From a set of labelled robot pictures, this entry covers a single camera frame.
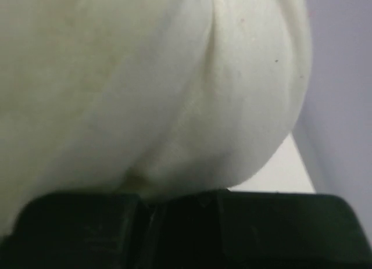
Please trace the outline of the white pillow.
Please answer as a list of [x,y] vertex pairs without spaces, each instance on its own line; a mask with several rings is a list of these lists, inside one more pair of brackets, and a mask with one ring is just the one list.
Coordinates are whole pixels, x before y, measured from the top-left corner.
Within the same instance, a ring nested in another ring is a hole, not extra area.
[[155,202],[256,174],[312,65],[306,0],[1,0],[1,236],[57,191]]

